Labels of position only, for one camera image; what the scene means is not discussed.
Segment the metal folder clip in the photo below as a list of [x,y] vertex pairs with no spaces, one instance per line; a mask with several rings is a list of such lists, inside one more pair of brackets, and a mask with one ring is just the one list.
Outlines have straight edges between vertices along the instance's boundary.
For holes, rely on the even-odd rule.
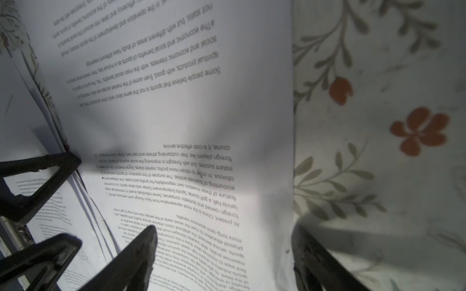
[[1,250],[10,255],[35,244],[35,240],[26,225],[20,225],[1,217]]

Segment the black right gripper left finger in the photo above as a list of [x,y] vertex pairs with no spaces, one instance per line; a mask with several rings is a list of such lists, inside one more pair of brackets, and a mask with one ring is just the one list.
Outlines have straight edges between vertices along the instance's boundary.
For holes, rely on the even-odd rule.
[[154,225],[145,228],[83,291],[146,291],[158,244]]

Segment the printed paper sheet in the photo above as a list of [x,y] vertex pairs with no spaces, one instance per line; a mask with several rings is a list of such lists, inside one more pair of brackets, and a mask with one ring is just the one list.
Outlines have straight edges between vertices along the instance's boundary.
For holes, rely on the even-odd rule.
[[152,291],[293,291],[290,1],[18,1],[118,247]]
[[[1,161],[23,160],[63,149],[11,57],[1,56]],[[111,256],[103,249],[69,178],[27,223],[35,242],[61,233],[77,236],[83,245],[58,281],[63,291],[77,291],[104,269]]]

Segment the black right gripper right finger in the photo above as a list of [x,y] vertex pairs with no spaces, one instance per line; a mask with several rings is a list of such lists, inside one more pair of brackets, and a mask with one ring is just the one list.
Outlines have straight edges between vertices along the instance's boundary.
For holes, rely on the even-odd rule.
[[294,227],[291,245],[299,291],[368,291],[304,227]]

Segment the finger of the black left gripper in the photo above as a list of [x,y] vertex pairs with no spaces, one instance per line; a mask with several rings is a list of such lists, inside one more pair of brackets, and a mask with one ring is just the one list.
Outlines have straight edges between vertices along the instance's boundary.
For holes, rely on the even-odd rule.
[[72,152],[1,162],[1,216],[27,224],[73,174]]
[[28,291],[52,291],[81,249],[82,241],[70,234],[59,234],[31,245],[1,260],[1,290],[25,275],[37,270]]

